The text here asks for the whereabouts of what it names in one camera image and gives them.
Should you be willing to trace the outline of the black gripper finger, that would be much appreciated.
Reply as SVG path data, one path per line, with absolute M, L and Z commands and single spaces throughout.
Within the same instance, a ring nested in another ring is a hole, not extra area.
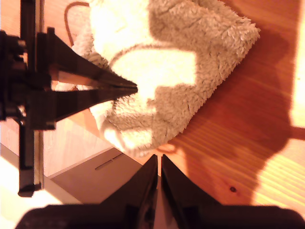
M 81 91 L 33 91 L 26 106 L 26 125 L 53 130 L 55 123 L 96 104 L 128 96 L 137 88 L 101 88 Z
M 37 33 L 36 69 L 50 79 L 64 83 L 137 89 L 135 83 L 78 55 L 55 34 L 52 27 L 46 33 Z
M 158 159 L 150 159 L 101 203 L 102 229 L 152 229 L 158 184 Z
M 201 208 L 220 203 L 193 183 L 166 155 L 161 158 L 162 189 L 180 229 L 205 229 Z

